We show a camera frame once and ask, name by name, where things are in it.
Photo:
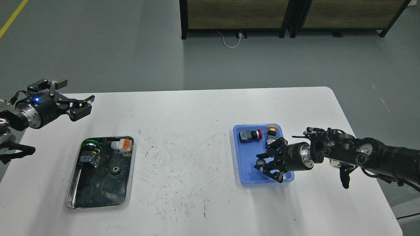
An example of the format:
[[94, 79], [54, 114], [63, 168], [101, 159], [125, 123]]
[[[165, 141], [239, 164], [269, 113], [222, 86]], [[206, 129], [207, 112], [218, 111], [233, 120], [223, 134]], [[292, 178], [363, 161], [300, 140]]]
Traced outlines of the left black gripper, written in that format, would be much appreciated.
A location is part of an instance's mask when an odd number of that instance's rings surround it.
[[[40, 129], [63, 114], [67, 114], [72, 122], [90, 115], [94, 95], [84, 100], [67, 98], [64, 95], [59, 95], [56, 102], [52, 99], [58, 94], [56, 91], [67, 84], [67, 79], [58, 82], [43, 79], [27, 86], [27, 94], [31, 96], [18, 101], [15, 109], [27, 119], [29, 128]], [[44, 90], [47, 90], [48, 95], [37, 94]]]

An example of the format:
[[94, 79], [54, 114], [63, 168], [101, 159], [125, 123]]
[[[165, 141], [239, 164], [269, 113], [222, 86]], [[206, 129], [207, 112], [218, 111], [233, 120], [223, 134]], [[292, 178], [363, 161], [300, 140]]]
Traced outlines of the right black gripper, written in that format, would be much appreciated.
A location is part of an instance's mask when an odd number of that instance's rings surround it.
[[288, 145], [288, 141], [283, 138], [266, 140], [266, 158], [271, 157], [270, 153], [278, 151], [285, 146], [283, 150], [283, 161], [274, 158], [266, 162], [265, 165], [255, 165], [254, 168], [260, 170], [265, 176], [282, 183], [286, 171], [306, 171], [312, 170], [314, 161], [310, 154], [310, 145], [306, 142], [300, 142]]

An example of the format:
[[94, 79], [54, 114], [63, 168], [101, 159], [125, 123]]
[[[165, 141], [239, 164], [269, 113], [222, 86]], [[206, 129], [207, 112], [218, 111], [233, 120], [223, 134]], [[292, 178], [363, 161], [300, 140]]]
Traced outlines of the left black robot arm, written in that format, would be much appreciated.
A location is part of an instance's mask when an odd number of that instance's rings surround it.
[[67, 83], [66, 79], [58, 82], [41, 79], [28, 85], [26, 90], [17, 91], [9, 101], [1, 100], [0, 159], [3, 164], [36, 151], [35, 147], [17, 143], [12, 130], [40, 129], [62, 115], [68, 115], [75, 122], [91, 113], [95, 96], [82, 100], [68, 98], [58, 92]]

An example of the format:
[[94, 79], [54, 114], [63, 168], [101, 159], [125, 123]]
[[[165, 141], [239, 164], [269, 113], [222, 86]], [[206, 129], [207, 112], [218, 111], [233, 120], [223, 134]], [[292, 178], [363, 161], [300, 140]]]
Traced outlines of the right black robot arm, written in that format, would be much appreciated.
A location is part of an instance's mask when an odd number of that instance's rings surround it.
[[419, 150], [387, 146], [374, 138], [355, 138], [332, 128], [308, 127], [301, 138], [309, 143], [288, 144], [279, 138], [268, 144], [264, 153], [257, 154], [254, 168], [281, 183], [285, 173], [312, 170], [327, 158], [339, 169], [345, 189], [350, 174], [359, 167], [368, 177], [419, 191]]

